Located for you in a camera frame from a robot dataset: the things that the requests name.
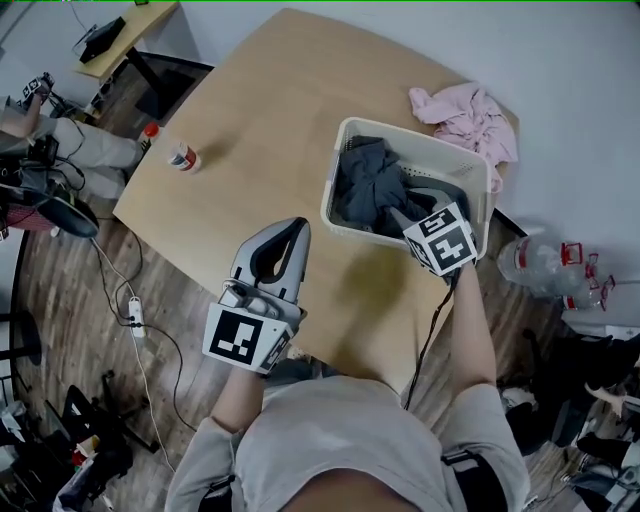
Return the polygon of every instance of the white wall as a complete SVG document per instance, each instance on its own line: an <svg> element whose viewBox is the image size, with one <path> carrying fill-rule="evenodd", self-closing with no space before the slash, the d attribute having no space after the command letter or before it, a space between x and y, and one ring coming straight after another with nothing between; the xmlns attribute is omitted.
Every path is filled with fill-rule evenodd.
<svg viewBox="0 0 640 512"><path fill-rule="evenodd" d="M127 7L74 5L85 25L103 24ZM217 65L283 5L184 3L141 49ZM485 84L521 121L521 162L505 182L501 210L525 230L554 226L597 246L619 278L640 276L633 211L640 191L635 4L294 5L379 33ZM18 26L2 43L5 55L15 56L0 60L2 89L8 62L16 75L24 67L48 69L61 93L88 99L95 82L72 72L77 57L70 47L82 29L70 4L37 4ZM27 37L33 41L25 44Z"/></svg>

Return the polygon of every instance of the red bottle cap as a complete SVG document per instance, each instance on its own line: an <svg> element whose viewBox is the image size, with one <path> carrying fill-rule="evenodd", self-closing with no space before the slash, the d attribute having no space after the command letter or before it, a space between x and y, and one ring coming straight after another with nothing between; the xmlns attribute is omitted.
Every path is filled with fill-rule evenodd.
<svg viewBox="0 0 640 512"><path fill-rule="evenodd" d="M144 134L149 138L155 137L156 135L158 135L159 131L160 131L160 127L158 126L157 123L154 123L153 121L151 121L147 126L144 127Z"/></svg>

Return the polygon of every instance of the leg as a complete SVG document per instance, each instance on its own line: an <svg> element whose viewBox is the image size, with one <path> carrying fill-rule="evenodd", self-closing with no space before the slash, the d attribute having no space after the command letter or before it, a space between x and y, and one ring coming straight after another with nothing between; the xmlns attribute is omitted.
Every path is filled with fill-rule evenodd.
<svg viewBox="0 0 640 512"><path fill-rule="evenodd" d="M81 169L130 169L142 159L142 148L136 141L70 119L58 119L53 136L60 144L58 156L69 158Z"/></svg>

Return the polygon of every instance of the desk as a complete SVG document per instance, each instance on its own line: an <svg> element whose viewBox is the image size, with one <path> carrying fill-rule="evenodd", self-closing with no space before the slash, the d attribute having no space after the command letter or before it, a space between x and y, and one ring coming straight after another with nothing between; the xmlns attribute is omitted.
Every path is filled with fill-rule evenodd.
<svg viewBox="0 0 640 512"><path fill-rule="evenodd" d="M193 84L193 78L175 71L165 71L162 76L158 77L143 60L134 45L165 21L177 7L178 2L151 2L146 5L132 5L122 15L125 26L111 48L86 64L79 62L76 66L76 72L97 78L100 83L103 83L126 56L150 87L136 103L136 107L155 119L161 119Z"/></svg>
<svg viewBox="0 0 640 512"><path fill-rule="evenodd" d="M463 81L387 39L284 9L212 71L168 123L164 133L199 152L200 172L183 176L170 168L161 139L115 214L214 294L245 239L272 222L306 217L311 252L299 303L309 315L294 344L343 373L400 392L446 286L402 250L331 234L320 219L322 193L342 120L360 116L428 131L411 114L409 88L434 93Z"/></svg>

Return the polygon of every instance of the black chair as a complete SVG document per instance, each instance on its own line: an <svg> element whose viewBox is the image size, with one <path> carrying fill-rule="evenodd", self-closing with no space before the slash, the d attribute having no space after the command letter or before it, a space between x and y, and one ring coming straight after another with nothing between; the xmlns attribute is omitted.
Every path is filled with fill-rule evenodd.
<svg viewBox="0 0 640 512"><path fill-rule="evenodd" d="M109 380L113 377L113 371L102 375L104 408L97 398L93 398L91 402L87 400L76 386L70 386L67 391L62 416L49 401L45 401L51 421L69 442L75 445L92 435L100 439L89 476L79 492L63 503L72 510L80 510L87 499L93 502L104 492L111 478L120 478L127 474L133 466L133 452L126 438L150 453L155 453L160 447L155 441L151 444L146 443L126 425L126 420L146 409L149 402L143 399L138 407L121 414L109 387Z"/></svg>

